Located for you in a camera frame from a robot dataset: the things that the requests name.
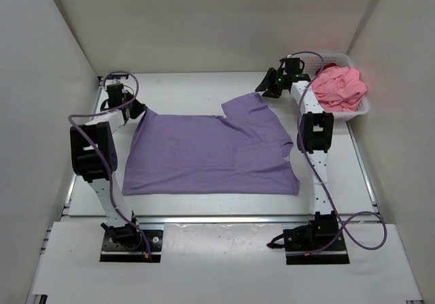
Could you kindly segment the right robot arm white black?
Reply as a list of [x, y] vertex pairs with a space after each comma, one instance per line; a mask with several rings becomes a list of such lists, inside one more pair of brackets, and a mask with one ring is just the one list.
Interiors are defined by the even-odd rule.
[[288, 90], [298, 104], [297, 147], [311, 173], [313, 197], [308, 224], [287, 229], [268, 247], [283, 248], [288, 259], [312, 256], [346, 255], [347, 249], [337, 218], [337, 209], [328, 190], [328, 152], [332, 145], [334, 115], [325, 112], [312, 88], [312, 79], [304, 72], [305, 62], [297, 55], [280, 60], [278, 69], [270, 68], [257, 91], [278, 98]]

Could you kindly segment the pink t shirt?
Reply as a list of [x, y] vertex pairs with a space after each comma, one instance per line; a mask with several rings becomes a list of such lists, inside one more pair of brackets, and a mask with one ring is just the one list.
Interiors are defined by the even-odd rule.
[[353, 67], [329, 67], [319, 74], [311, 88], [326, 112], [355, 112], [367, 93], [360, 72]]

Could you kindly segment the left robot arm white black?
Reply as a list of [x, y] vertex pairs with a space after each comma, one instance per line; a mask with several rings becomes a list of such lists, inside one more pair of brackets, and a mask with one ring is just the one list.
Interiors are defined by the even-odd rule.
[[74, 120], [83, 118], [83, 114], [68, 117], [73, 171], [98, 196], [107, 219], [101, 225], [106, 235], [126, 250], [141, 250], [147, 256], [149, 241], [126, 204], [116, 179], [118, 155], [113, 139], [115, 131], [145, 113], [147, 107], [119, 80], [114, 80], [105, 90], [108, 99], [101, 112], [88, 116], [91, 121], [77, 124]]

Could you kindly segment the purple t shirt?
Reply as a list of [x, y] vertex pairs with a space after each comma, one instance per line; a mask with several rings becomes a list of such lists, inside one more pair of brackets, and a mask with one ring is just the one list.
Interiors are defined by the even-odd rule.
[[148, 110], [130, 146], [122, 193], [297, 195], [287, 158], [294, 142], [257, 93], [222, 104], [221, 116]]

